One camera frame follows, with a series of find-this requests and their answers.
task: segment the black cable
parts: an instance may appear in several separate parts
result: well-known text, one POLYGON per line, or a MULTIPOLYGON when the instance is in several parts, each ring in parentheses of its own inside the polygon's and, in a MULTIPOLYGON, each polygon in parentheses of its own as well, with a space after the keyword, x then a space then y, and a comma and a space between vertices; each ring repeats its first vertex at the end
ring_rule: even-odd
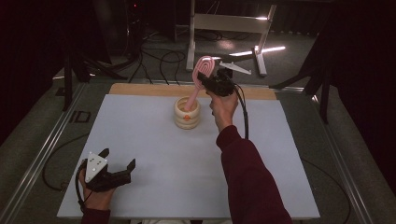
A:
POLYGON ((126 61, 124 63, 118 63, 118 64, 115 64, 115 65, 110 65, 107 68, 111 69, 113 71, 119 72, 119 71, 125 70, 126 68, 128 68, 129 66, 134 64, 138 58, 139 58, 138 55, 133 55, 131 57, 131 59, 128 59, 128 61, 126 61))
POLYGON ((115 79, 127 79, 127 77, 120 76, 119 74, 113 72, 111 69, 105 67, 104 65, 101 65, 99 62, 91 59, 90 57, 86 56, 83 52, 78 52, 79 56, 81 56, 86 63, 90 64, 94 68, 100 70, 104 74, 109 75, 110 77, 113 77, 115 79))
POLYGON ((239 85, 237 85, 235 83, 234 83, 234 85, 235 85, 234 88, 235 88, 236 95, 238 96, 239 102, 241 103, 242 110, 243 110, 243 113, 244 113, 245 139, 248 139, 248 111, 247 111, 247 106, 246 106, 245 94, 244 94, 244 91, 242 90, 242 88, 239 85), (238 87, 239 90, 241 90, 243 97, 241 97, 241 95, 239 94, 239 90, 236 87, 238 87))
POLYGON ((302 157, 300 157, 300 159, 301 159, 302 161, 304 161, 304 162, 310 164, 311 166, 317 168, 318 170, 320 170, 323 174, 325 174, 327 177, 329 177, 329 178, 338 186, 338 188, 339 188, 341 191, 343 191, 344 196, 346 197, 346 200, 347 200, 347 205, 348 205, 347 215, 346 215, 345 220, 343 221, 343 224, 346 224, 346 223, 349 221, 350 213, 351 213, 350 200, 349 200, 349 197, 347 196, 347 192, 344 190, 344 188, 341 186, 341 184, 339 184, 338 181, 337 181, 334 177, 332 177, 329 173, 327 173, 326 171, 324 171, 323 169, 321 169, 320 167, 318 167, 318 166, 315 165, 314 163, 312 163, 312 162, 310 162, 310 161, 308 161, 308 160, 306 160, 306 159, 304 159, 304 158, 302 158, 302 157))
POLYGON ((253 35, 253 33, 240 33, 235 35, 234 37, 227 37, 225 35, 222 35, 222 40, 246 40, 248 39, 251 35, 253 35))
POLYGON ((176 69, 176 71, 175 71, 175 73, 174 73, 174 79, 175 79, 175 82, 176 82, 178 85, 180 85, 180 84, 178 83, 178 81, 177 81, 177 72, 178 72, 178 69, 179 69, 179 67, 180 67, 180 63, 186 58, 186 55, 185 55, 183 52, 177 51, 177 50, 171 50, 171 49, 156 49, 156 50, 166 50, 166 51, 168 51, 168 52, 166 52, 161 58, 159 58, 159 57, 157 57, 157 56, 155 56, 155 55, 152 55, 152 54, 150 54, 150 53, 148 53, 148 52, 146 52, 146 51, 144 51, 144 50, 142 50, 142 52, 145 53, 145 54, 147 54, 148 56, 150 56, 150 57, 152 57, 152 58, 157 59, 157 60, 160 61, 160 74, 161 74, 161 76, 163 77, 163 79, 165 80, 166 84, 168 84, 168 85, 169 85, 169 82, 168 82, 168 80, 167 80, 167 78, 166 78, 166 76, 165 76, 165 74, 164 74, 164 72, 163 72, 163 63, 177 63, 177 69, 176 69), (170 54, 176 54, 177 60, 176 60, 176 61, 168 61, 168 60, 165 60, 165 59, 164 59, 166 56, 168 56, 168 55, 170 55, 170 54))
POLYGON ((210 37, 206 37, 205 35, 195 34, 195 36, 196 36, 195 40, 197 40, 197 41, 204 40, 204 41, 217 42, 217 41, 220 41, 222 39, 222 34, 220 32, 218 32, 218 31, 202 30, 201 33, 213 34, 213 35, 215 35, 215 37, 210 38, 210 37))
POLYGON ((51 152, 51 154, 50 154, 49 157, 47 158, 46 162, 44 163, 43 170, 42 170, 42 173, 41 173, 43 182, 44 182, 44 184, 45 184, 47 187, 49 187, 50 189, 54 189, 54 190, 60 191, 60 192, 62 192, 62 191, 64 190, 64 188, 63 188, 64 182, 61 184, 61 187, 60 187, 60 188, 57 188, 57 187, 53 187, 53 186, 47 181, 47 178, 46 178, 47 164, 49 163, 49 161, 50 161, 50 159, 53 157, 53 155, 55 155, 55 153, 56 153, 57 151, 59 151, 61 148, 67 146, 68 144, 70 144, 70 143, 72 143, 72 142, 74 142, 74 141, 77 141, 77 140, 80 139, 80 138, 83 138, 83 137, 87 136, 88 134, 89 134, 89 133, 84 133, 83 135, 81 135, 81 136, 79 136, 79 137, 76 137, 76 138, 73 138, 73 139, 71 139, 71 140, 69 140, 69 141, 67 141, 67 142, 65 142, 65 143, 63 143, 63 144, 61 144, 60 146, 56 147, 55 149, 53 149, 53 151, 51 152))
POLYGON ((151 78, 150 78, 150 76, 149 76, 147 67, 146 67, 145 65, 142 64, 142 68, 143 68, 143 70, 145 71, 145 77, 148 79, 149 83, 150 83, 150 84, 153 84, 153 83, 152 83, 152 80, 151 80, 151 78))
POLYGON ((134 70, 134 72, 132 73, 131 77, 128 80, 128 83, 132 82, 132 79, 134 78, 134 75, 136 75, 137 71, 139 70, 140 66, 142 66, 142 61, 143 61, 143 54, 142 52, 139 53, 139 65, 137 66, 137 68, 134 70))
MULTIPOLYGON (((167 53, 165 53, 162 57, 161 57, 161 61, 160 61, 160 73, 161 73, 161 75, 163 76, 163 77, 165 77, 165 75, 163 74, 163 58, 164 57, 166 57, 167 55, 169 55, 169 54, 171 54, 171 53, 174 53, 174 51, 171 51, 171 52, 167 52, 167 53)), ((178 83, 178 81, 177 81, 177 71, 178 71, 178 68, 180 67, 180 63, 177 63, 177 68, 176 68, 176 71, 175 71, 175 73, 174 73, 174 79, 175 79, 175 82, 177 83, 177 85, 180 85, 179 83, 178 83)))
POLYGON ((93 190, 91 190, 90 194, 85 198, 84 202, 87 202, 87 200, 91 197, 92 194, 93 194, 93 190))
POLYGON ((76 187, 76 193, 77 193, 77 197, 78 197, 79 208, 81 209, 81 212, 84 213, 85 201, 84 201, 84 200, 82 199, 82 197, 81 197, 81 193, 79 192, 79 185, 78 185, 79 172, 81 172, 82 169, 84 169, 83 164, 81 164, 81 165, 78 167, 78 170, 77 170, 77 172, 76 172, 76 176, 75 176, 75 187, 76 187))

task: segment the red sleeve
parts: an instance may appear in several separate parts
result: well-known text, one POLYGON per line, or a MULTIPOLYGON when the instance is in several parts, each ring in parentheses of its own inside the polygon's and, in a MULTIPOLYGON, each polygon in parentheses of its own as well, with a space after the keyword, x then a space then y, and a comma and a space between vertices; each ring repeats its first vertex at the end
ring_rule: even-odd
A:
POLYGON ((233 224, 290 224, 276 182, 262 162, 257 148, 228 126, 216 141, 228 184, 233 224))
POLYGON ((81 224, 107 224, 109 219, 110 210, 102 211, 85 208, 81 224))

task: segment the white stand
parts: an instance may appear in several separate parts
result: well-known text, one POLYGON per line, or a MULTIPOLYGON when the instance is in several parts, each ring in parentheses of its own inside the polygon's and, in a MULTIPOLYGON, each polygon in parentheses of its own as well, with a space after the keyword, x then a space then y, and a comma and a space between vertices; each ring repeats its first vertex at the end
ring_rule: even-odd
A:
POLYGON ((262 34, 259 45, 254 48, 254 53, 256 54, 260 76, 267 76, 264 59, 262 57, 262 48, 264 47, 265 39, 267 38, 270 31, 271 22, 273 20, 275 11, 276 5, 271 5, 271 9, 266 20, 259 20, 257 18, 250 17, 199 14, 195 13, 195 0, 191 0, 190 44, 189 53, 187 55, 187 71, 192 71, 194 68, 194 30, 206 29, 262 34))

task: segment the white tabletop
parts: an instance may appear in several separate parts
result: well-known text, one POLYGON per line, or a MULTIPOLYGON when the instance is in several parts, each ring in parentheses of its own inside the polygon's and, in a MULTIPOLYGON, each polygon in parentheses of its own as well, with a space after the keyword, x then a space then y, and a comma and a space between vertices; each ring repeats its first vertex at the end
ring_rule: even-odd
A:
MULTIPOLYGON (((174 103, 179 97, 107 95, 80 160, 109 148, 109 172, 125 170, 136 159, 132 183, 116 190, 111 216, 119 218, 230 218, 227 183, 210 98, 198 98, 201 122, 179 129, 174 103)), ((277 100, 247 100, 249 139, 273 174, 292 218, 319 217, 304 167, 277 100)), ((234 124, 244 136, 240 106, 234 124)), ((81 217, 74 184, 58 217, 81 217)))

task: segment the floor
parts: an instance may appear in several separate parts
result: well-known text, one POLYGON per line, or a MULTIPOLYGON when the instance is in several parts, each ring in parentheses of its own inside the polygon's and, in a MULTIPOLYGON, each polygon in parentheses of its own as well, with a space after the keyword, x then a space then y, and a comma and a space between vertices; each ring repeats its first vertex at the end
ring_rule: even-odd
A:
MULTIPOLYGON (((80 151, 93 125, 104 95, 116 82, 157 84, 192 84, 191 72, 185 70, 188 36, 178 29, 177 42, 155 31, 147 32, 141 63, 118 71, 126 80, 112 79, 96 73, 90 83, 74 78, 74 99, 69 111, 62 112, 64 98, 56 96, 63 86, 63 71, 53 80, 31 112, 1 146, 0 183, 1 223, 79 223, 75 219, 56 217, 63 199, 63 189, 78 163, 80 151), (91 118, 84 122, 71 119, 73 112, 91 118), (45 180, 42 172, 45 169, 45 180)), ((228 54, 250 50, 257 35, 198 32, 195 61, 203 55, 228 54)), ((297 75, 315 42, 305 35, 269 34, 265 49, 285 47, 264 53, 268 77, 257 75, 252 59, 235 61, 252 75, 234 73, 240 85, 268 86, 297 75)), ((120 55, 113 63, 125 61, 120 55)), ((328 108, 329 124, 318 116, 317 101, 302 92, 307 79, 276 91, 284 107, 294 141, 302 157, 321 218, 295 220, 294 223, 394 223, 396 199, 371 158, 353 121, 331 88, 328 108)), ((111 220, 129 223, 130 220, 111 220)))

